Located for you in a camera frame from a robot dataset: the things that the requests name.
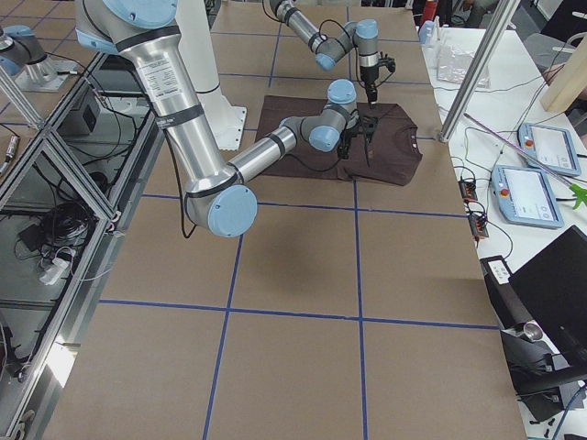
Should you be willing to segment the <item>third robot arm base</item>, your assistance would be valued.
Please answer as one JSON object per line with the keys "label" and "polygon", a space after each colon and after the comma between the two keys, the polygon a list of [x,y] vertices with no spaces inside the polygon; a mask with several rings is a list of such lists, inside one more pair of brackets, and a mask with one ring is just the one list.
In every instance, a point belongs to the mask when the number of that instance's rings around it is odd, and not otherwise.
{"label": "third robot arm base", "polygon": [[78,72],[75,60],[54,60],[24,25],[1,28],[1,67],[28,92],[56,93]]}

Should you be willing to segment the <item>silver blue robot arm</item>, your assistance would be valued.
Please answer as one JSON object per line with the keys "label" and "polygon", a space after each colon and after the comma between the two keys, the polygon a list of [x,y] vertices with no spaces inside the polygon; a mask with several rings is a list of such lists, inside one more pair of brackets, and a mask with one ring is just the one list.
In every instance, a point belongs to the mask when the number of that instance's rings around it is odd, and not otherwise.
{"label": "silver blue robot arm", "polygon": [[394,60],[379,51],[379,26],[374,19],[345,25],[334,21],[340,28],[338,36],[330,37],[310,21],[294,4],[294,1],[269,1],[270,13],[265,2],[262,8],[267,17],[287,26],[315,55],[316,64],[324,71],[332,70],[352,51],[356,52],[359,83],[365,91],[371,108],[378,103],[380,68],[393,72]]}
{"label": "silver blue robot arm", "polygon": [[188,176],[183,210],[196,225],[220,237],[237,237],[252,226],[258,201],[247,182],[304,141],[329,152],[358,122],[356,89],[333,81],[319,115],[285,118],[231,161],[225,161],[206,118],[187,49],[211,45],[203,5],[184,1],[78,1],[76,31],[88,49],[130,61],[170,148]]}

